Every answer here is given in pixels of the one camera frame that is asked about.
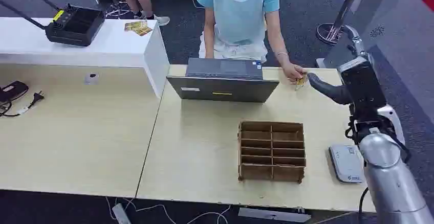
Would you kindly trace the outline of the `person's left hand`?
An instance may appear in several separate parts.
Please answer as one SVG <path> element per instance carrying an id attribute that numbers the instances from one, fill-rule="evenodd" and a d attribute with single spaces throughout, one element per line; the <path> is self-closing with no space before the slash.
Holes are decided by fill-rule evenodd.
<path id="1" fill-rule="evenodd" d="M 292 82 L 296 83 L 299 79 L 302 79 L 307 70 L 299 65 L 292 64 L 290 62 L 285 62 L 282 64 L 282 70 L 285 76 Z"/>

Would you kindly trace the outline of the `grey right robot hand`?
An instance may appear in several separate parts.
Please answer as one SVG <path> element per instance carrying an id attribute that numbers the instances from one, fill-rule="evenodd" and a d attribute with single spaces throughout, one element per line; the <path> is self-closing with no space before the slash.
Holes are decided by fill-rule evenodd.
<path id="1" fill-rule="evenodd" d="M 345 25 L 343 32 L 347 34 L 352 43 L 348 49 L 351 51 L 353 59 L 337 67 L 342 85 L 333 86 L 322 81 L 314 73 L 308 73 L 307 78 L 311 87 L 338 104 L 363 104 L 370 100 L 365 88 L 368 87 L 375 71 L 357 30 Z"/>

